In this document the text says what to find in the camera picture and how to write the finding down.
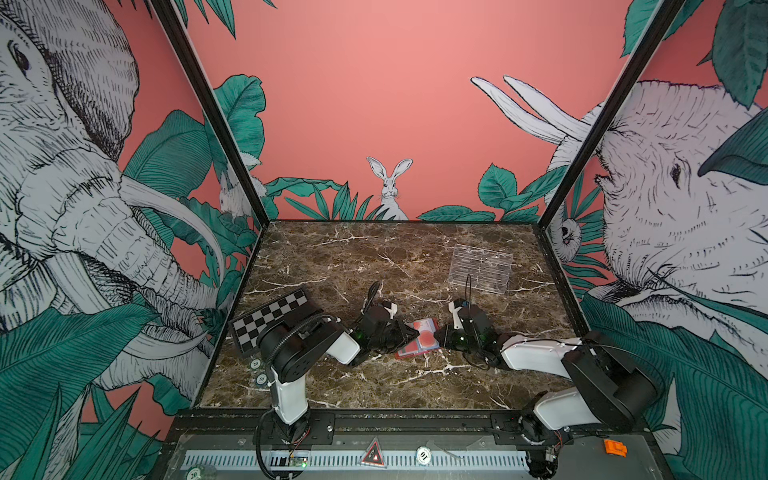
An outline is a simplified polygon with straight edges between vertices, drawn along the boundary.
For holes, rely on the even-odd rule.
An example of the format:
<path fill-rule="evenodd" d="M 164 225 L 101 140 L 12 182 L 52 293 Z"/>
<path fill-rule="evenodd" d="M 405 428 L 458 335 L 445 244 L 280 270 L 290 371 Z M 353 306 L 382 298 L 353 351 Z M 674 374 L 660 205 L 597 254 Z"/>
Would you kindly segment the clear acrylic compartment organizer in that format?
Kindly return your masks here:
<path fill-rule="evenodd" d="M 511 254 L 459 244 L 453 249 L 447 282 L 464 285 L 470 278 L 474 289 L 504 295 L 512 265 Z"/>

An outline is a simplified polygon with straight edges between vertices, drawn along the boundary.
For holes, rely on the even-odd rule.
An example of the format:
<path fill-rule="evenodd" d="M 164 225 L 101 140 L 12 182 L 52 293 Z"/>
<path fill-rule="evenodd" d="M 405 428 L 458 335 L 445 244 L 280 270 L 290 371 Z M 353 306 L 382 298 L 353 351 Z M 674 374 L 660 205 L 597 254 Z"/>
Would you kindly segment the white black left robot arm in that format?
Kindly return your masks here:
<path fill-rule="evenodd" d="M 288 313 L 259 335 L 275 416 L 286 427 L 309 410 L 306 375 L 323 357 L 359 366 L 372 354 L 395 353 L 419 337 L 419 331 L 397 319 L 397 305 L 385 302 L 362 312 L 353 329 L 321 310 Z"/>

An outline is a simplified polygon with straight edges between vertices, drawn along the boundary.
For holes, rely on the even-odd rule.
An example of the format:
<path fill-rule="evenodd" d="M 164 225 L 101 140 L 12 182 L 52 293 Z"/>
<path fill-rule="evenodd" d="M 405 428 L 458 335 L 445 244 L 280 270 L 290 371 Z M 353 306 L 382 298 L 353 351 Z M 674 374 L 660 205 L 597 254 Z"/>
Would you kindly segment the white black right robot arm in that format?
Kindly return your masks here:
<path fill-rule="evenodd" d="M 518 428 L 531 444 L 583 425 L 629 432 L 660 397 L 658 382 L 631 353 L 597 331 L 566 340 L 511 336 L 497 333 L 486 312 L 467 299 L 450 301 L 448 310 L 452 322 L 436 334 L 442 347 L 482 368 L 538 371 L 572 383 L 540 393 L 524 407 Z"/>

